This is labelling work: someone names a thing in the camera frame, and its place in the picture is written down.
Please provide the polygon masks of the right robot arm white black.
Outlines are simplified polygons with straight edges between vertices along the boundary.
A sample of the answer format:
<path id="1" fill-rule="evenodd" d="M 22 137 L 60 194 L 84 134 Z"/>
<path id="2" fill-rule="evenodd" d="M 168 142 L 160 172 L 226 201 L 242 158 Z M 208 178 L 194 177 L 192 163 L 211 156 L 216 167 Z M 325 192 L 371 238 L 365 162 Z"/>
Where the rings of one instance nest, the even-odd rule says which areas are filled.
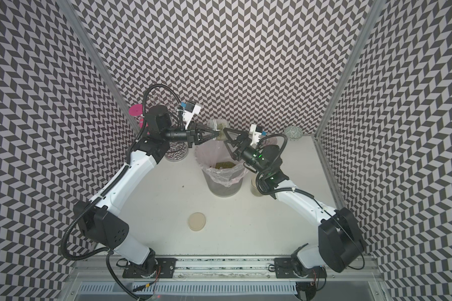
<path id="1" fill-rule="evenodd" d="M 348 208 L 336 209 L 320 202 L 281 170 L 287 135 L 280 134 L 283 142 L 276 145 L 265 143 L 270 135 L 254 140 L 254 135 L 246 131 L 225 128 L 223 132 L 232 159 L 242 161 L 246 169 L 256 174 L 258 192 L 288 205 L 316 228 L 317 243 L 307 243 L 291 255 L 297 276 L 307 277 L 316 267 L 341 273 L 364 256 L 366 243 L 353 213 Z"/>

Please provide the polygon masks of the glass jar with beans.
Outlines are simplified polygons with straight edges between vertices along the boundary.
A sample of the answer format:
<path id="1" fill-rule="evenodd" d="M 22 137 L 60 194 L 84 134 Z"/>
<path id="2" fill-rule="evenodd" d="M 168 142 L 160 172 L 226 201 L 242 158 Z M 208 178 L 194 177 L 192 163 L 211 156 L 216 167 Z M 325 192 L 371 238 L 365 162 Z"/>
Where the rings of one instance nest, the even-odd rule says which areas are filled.
<path id="1" fill-rule="evenodd" d="M 256 186 L 256 177 L 253 176 L 251 178 L 251 193 L 256 197 L 262 197 L 262 194 L 259 192 Z"/>
<path id="2" fill-rule="evenodd" d="M 225 128 L 229 128 L 229 122 L 225 119 L 210 119 L 207 122 L 207 125 L 213 129 L 214 131 L 216 131 L 216 133 L 218 134 L 217 137 L 214 138 L 214 140 L 218 140 L 218 141 L 225 141 L 226 135 L 224 134 L 223 130 Z"/>

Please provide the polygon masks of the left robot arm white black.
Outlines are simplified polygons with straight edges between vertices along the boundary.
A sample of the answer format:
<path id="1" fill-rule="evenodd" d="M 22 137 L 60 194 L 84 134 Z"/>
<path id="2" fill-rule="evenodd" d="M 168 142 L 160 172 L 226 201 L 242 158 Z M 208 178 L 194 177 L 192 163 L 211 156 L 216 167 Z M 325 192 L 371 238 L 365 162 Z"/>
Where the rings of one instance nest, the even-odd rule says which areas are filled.
<path id="1" fill-rule="evenodd" d="M 72 226 L 86 238 L 121 255 L 139 272 L 139 277 L 149 278 L 158 273 L 155 252 L 130 234 L 120 212 L 145 175 L 170 150 L 172 142 L 183 142 L 191 148 L 217 137 L 216 131 L 193 121 L 201 109 L 199 104 L 182 102 L 175 115 L 178 124 L 174 126 L 174 115 L 166 106 L 151 107 L 144 114 L 143 126 L 128 149 L 122 168 L 90 201 L 79 201 L 74 206 Z"/>

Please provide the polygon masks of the cream lid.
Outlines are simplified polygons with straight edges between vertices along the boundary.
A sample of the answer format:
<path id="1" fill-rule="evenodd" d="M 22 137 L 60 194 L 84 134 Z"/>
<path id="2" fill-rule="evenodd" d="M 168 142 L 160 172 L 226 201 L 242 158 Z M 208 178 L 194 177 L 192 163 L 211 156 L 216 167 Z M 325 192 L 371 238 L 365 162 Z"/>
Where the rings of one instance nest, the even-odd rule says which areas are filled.
<path id="1" fill-rule="evenodd" d="M 193 213 L 188 218 L 188 227 L 194 231 L 199 232 L 204 229 L 206 225 L 206 217 L 203 213 Z"/>

